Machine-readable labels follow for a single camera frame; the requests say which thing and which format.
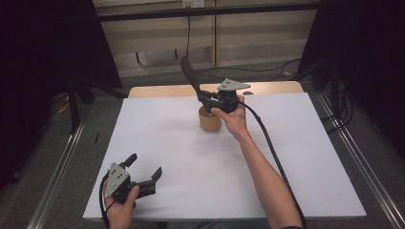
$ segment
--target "gray carpet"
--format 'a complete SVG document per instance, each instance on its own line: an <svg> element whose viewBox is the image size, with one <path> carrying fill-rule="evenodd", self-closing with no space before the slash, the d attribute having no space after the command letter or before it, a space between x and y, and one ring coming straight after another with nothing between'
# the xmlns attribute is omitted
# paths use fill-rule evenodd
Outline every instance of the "gray carpet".
<svg viewBox="0 0 405 229"><path fill-rule="evenodd" d="M249 65L244 68L260 70L277 66L280 66L280 63ZM292 72L297 69L297 66L298 62L293 62L285 67L285 71ZM239 81L268 81L278 76L278 73L216 70L206 74ZM289 78L290 76L282 74L277 80ZM220 79L209 76L206 76L203 81L222 82ZM135 86L186 84L187 82L181 73L170 73L123 78L122 83L124 88L121 91L127 93ZM309 92L319 116L327 116L318 99L319 92L313 92L311 89L310 77L301 83L305 91ZM122 100L99 90L94 90L94 94L96 100L92 105L81 104L79 101L81 115L84 116L85 111L90 112L43 228L104 228L101 222L83 219L82 214L93 186L99 185L94 182L114 130ZM48 128L21 171L21 180L1 190L0 228L27 228L70 137L70 125L69 110L62 114L53 114ZM326 130L331 128L328 121L325 126ZM374 130L373 121L355 101L354 116L348 129L373 167L376 176L391 194L401 212L405 212L405 159L398 155L389 139ZM338 133L330 134L330 140L368 215L359 219L309 219L309 228L392 228ZM137 221L134 223L134 228L158 228L158 226L155 222Z"/></svg>

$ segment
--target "silver metal bracket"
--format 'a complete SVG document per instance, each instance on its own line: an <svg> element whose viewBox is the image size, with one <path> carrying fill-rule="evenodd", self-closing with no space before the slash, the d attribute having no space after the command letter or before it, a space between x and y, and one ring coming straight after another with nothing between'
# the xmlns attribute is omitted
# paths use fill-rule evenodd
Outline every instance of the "silver metal bracket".
<svg viewBox="0 0 405 229"><path fill-rule="evenodd" d="M128 172L126 172L116 163L112 163L108 175L107 188L105 190L104 197L109 198L128 177Z"/></svg>
<svg viewBox="0 0 405 229"><path fill-rule="evenodd" d="M231 79L226 79L219 87L218 91L232 92L239 89L250 88L249 84L241 83Z"/></svg>

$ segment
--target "cork cylinder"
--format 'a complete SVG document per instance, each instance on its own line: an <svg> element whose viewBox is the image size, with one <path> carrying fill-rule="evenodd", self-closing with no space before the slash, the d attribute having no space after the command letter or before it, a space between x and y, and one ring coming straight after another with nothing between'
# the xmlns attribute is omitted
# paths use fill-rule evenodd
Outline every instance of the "cork cylinder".
<svg viewBox="0 0 405 229"><path fill-rule="evenodd" d="M221 119L214 115L209 114L205 107L199 108L200 127L207 132L218 132L221 129Z"/></svg>

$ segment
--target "black backdrop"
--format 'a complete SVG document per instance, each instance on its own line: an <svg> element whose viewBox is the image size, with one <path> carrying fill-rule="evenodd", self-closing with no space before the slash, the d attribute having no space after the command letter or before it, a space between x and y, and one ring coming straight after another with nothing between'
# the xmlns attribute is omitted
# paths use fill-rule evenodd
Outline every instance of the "black backdrop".
<svg viewBox="0 0 405 229"><path fill-rule="evenodd" d="M29 156L48 120L51 98L86 76L121 87L92 0L0 1L0 187Z"/></svg>
<svg viewBox="0 0 405 229"><path fill-rule="evenodd" d="M341 8L319 10L299 68L301 72L320 59L328 60L312 74L314 88L322 89L330 80L331 63L335 63L351 95L403 156L404 11L403 1L379 0L357 0Z"/></svg>

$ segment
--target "wall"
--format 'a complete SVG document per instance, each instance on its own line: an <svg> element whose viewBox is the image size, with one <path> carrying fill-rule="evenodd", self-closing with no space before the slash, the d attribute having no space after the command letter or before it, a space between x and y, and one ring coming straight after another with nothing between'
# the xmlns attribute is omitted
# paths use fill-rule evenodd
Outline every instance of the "wall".
<svg viewBox="0 0 405 229"><path fill-rule="evenodd" d="M181 1L160 1L158 3L154 1L155 3L129 5L119 0L109 1L110 5L102 5L104 7L101 7L101 1L94 0L94 2L98 13L170 10L182 7ZM206 0L205 6L214 7L215 3L217 6L225 7L286 2L288 1ZM208 52L205 55L208 56L208 59L194 57L193 62L205 62L210 66L224 66L284 61L300 57L315 13L316 10L306 10L192 17L190 50ZM187 45L187 18L102 22L102 27L116 59L123 59L125 54L134 52L164 53L176 49L180 53L184 53ZM131 76L135 73L123 73L119 67L121 65L121 63L117 63L121 77ZM145 64L143 65L129 67L124 64L124 69L145 68Z"/></svg>

